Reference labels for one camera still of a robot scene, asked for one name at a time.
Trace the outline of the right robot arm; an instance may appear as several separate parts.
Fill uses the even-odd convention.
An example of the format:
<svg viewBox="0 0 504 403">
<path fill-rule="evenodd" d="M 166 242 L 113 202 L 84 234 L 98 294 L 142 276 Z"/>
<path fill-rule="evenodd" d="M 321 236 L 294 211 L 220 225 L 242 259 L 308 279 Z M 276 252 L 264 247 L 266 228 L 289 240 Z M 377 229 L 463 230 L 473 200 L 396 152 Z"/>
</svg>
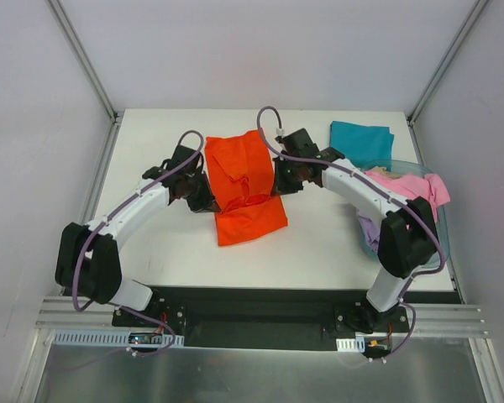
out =
<svg viewBox="0 0 504 403">
<path fill-rule="evenodd" d="M 273 159 L 273 194 L 294 194 L 310 182 L 343 197 L 378 227 L 381 268 L 364 300 L 344 315 L 344 322 L 357 332 L 380 331 L 390 323 L 419 268 L 442 252 L 429 202 L 385 188 L 336 149 L 320 149 L 304 128 L 290 134 L 278 128 L 276 142 L 282 149 Z"/>
</svg>

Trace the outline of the orange t-shirt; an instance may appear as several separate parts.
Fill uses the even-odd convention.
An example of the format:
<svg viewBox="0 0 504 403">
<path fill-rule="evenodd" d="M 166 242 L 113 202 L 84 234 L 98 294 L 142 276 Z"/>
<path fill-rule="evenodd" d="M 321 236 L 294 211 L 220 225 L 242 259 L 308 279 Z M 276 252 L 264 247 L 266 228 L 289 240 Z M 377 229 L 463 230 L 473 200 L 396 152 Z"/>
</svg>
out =
<svg viewBox="0 0 504 403">
<path fill-rule="evenodd" d="M 220 208 L 215 214 L 219 246 L 253 241 L 288 225 L 282 199 L 271 194 L 275 174 L 258 131 L 208 137 L 204 155 Z"/>
</svg>

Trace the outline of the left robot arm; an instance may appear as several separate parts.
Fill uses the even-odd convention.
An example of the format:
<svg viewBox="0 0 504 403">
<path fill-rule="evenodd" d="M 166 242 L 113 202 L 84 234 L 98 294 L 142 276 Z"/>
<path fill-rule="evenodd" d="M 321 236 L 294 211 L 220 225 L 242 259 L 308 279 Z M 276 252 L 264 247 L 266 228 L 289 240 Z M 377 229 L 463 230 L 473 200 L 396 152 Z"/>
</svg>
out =
<svg viewBox="0 0 504 403">
<path fill-rule="evenodd" d="M 176 200 L 184 200 L 194 213 L 218 208 L 202 152 L 182 144 L 161 165 L 149 168 L 109 214 L 64 228 L 55 282 L 89 303 L 131 312 L 141 326 L 155 325 L 163 317 L 159 293 L 123 274 L 119 252 L 138 229 Z"/>
</svg>

